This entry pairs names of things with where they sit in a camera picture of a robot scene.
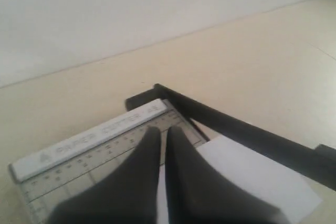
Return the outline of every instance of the wall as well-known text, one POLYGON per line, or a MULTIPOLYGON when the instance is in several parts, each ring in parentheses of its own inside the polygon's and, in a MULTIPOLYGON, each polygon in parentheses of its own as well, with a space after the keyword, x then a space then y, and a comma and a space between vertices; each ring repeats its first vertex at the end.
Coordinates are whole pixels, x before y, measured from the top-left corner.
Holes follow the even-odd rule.
POLYGON ((302 0, 0 0, 0 87, 302 0))

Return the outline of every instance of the measurement scale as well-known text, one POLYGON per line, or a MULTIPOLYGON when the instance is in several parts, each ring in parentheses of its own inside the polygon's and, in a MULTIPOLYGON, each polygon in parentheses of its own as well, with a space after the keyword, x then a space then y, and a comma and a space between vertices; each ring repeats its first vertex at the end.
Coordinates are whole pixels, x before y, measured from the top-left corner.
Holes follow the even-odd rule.
POLYGON ((149 126, 161 131, 163 164, 166 133, 172 125, 181 127, 195 147, 206 142, 167 100, 156 99, 10 164, 9 171, 31 222, 46 223, 60 202, 113 172, 132 153, 149 126))

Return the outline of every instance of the white paper sheet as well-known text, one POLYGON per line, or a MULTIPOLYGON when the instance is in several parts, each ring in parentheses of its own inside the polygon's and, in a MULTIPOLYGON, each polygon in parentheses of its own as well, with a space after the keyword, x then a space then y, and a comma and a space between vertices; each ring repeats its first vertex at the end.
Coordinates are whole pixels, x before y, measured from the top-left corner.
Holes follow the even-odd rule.
MULTIPOLYGON (((302 176, 224 136, 197 148, 218 172, 250 194, 279 207, 299 223, 322 202, 302 176)), ((164 166, 157 191, 158 223, 168 224, 164 166)))

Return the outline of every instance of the white wall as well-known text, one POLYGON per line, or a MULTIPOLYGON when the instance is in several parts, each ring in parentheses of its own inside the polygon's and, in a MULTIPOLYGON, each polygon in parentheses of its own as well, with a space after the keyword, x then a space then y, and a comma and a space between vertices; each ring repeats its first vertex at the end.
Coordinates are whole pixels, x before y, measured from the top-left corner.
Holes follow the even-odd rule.
POLYGON ((0 0, 0 86, 302 0, 0 0))

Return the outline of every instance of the beige floor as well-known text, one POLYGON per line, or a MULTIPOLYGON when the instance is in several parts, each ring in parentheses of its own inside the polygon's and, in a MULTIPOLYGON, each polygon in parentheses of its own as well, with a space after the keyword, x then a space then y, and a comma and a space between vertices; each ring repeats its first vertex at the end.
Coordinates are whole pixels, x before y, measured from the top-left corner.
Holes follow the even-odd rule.
MULTIPOLYGON (((0 89, 0 223, 25 223, 7 164, 164 84, 308 147, 336 147, 336 0, 313 0, 0 89)), ((336 193, 302 223, 334 223, 336 193)))

